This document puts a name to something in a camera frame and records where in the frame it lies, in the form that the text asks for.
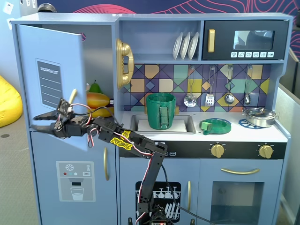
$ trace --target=cup icon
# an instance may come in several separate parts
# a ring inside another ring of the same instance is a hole
[[[83,191],[82,187],[71,187],[71,193],[74,201],[82,201],[83,200]]]

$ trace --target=gold telephone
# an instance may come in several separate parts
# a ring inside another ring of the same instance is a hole
[[[128,56],[128,73],[124,73],[124,56]],[[135,68],[135,61],[133,58],[132,50],[126,43],[117,40],[117,80],[118,89],[128,84],[132,78]]]

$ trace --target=yellow bean bag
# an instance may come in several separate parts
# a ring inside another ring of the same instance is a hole
[[[23,112],[20,94],[0,76],[0,127],[15,122]]]

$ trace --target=oven knob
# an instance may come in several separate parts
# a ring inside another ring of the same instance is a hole
[[[259,154],[261,157],[271,158],[271,155],[273,154],[273,149],[269,145],[263,145],[259,148]]]
[[[222,155],[224,154],[224,147],[220,144],[215,144],[214,146],[211,147],[210,151],[213,156],[217,158],[221,158]]]

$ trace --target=red line pattern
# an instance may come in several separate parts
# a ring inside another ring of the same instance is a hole
[[[241,13],[241,12],[282,12],[295,16],[299,9],[300,0],[187,0],[163,11],[163,14],[179,13]],[[113,4],[98,4],[81,8],[75,13],[123,13],[136,12]],[[291,48],[300,58],[300,32],[293,31]]]

